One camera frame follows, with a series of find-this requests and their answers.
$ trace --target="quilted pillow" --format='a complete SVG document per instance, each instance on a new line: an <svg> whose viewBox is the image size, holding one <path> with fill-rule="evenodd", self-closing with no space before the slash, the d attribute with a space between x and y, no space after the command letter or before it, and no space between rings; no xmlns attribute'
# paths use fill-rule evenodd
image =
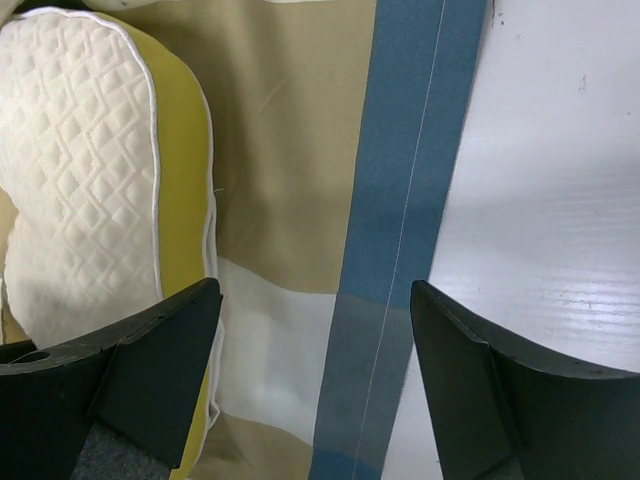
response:
<svg viewBox="0 0 640 480"><path fill-rule="evenodd" d="M178 58L109 17L45 8L0 30L0 71L0 187L18 212L4 282L37 346L216 275L211 121ZM213 420L214 370L172 478Z"/></svg>

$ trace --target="white plastic surface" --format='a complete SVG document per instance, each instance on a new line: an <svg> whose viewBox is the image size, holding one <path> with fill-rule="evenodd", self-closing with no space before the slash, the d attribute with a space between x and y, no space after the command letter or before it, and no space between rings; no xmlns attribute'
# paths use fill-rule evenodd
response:
<svg viewBox="0 0 640 480"><path fill-rule="evenodd" d="M638 18L635 0L496 2L431 274L520 334L636 371Z"/></svg>

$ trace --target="black plastic piece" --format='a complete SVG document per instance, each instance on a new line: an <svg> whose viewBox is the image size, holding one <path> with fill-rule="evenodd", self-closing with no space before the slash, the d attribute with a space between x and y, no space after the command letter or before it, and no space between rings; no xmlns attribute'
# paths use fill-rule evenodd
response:
<svg viewBox="0 0 640 480"><path fill-rule="evenodd" d="M24 13L34 8L57 7L67 10L89 10L82 0L25 0L16 8L16 13Z"/></svg>
<svg viewBox="0 0 640 480"><path fill-rule="evenodd" d="M205 279L46 350L0 347L12 362L0 364L0 478L68 479L96 421L177 467L220 305L218 282Z"/></svg>
<svg viewBox="0 0 640 480"><path fill-rule="evenodd" d="M640 478L640 375L542 347L426 282L414 336L445 480Z"/></svg>

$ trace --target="yellow fabric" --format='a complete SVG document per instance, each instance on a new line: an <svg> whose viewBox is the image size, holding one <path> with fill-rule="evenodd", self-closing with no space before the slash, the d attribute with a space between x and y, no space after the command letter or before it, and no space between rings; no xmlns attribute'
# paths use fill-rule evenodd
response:
<svg viewBox="0 0 640 480"><path fill-rule="evenodd" d="M158 206L160 273L165 297L205 276L202 239L208 214L209 123L200 87L189 69L159 42L109 16L135 42L153 77L160 147ZM206 436L209 368L193 415L189 438L171 480L187 477Z"/></svg>

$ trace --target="white quilted cushion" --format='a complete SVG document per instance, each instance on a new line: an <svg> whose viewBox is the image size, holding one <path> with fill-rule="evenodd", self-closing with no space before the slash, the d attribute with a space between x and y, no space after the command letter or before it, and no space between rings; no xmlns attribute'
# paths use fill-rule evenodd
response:
<svg viewBox="0 0 640 480"><path fill-rule="evenodd" d="M0 31L0 186L19 211L5 283L39 347L162 298L153 87L127 39L55 12Z"/></svg>

